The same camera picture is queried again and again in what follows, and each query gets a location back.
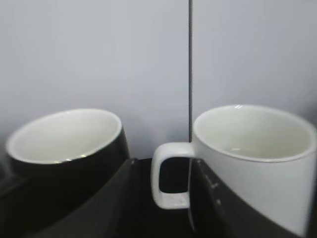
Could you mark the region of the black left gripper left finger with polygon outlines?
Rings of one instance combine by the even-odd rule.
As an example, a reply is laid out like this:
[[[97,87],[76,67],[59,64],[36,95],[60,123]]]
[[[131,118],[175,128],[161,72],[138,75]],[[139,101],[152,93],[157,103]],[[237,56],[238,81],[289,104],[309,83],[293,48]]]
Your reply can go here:
[[[87,202],[38,238],[136,238],[139,229],[139,161],[129,159]]]

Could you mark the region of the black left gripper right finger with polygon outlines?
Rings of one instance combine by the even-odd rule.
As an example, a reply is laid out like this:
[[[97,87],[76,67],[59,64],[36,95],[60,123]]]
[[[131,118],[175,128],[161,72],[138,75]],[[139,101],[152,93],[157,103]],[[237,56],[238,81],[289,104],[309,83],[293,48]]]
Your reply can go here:
[[[201,159],[192,159],[190,211],[200,238],[295,238],[236,195]]]

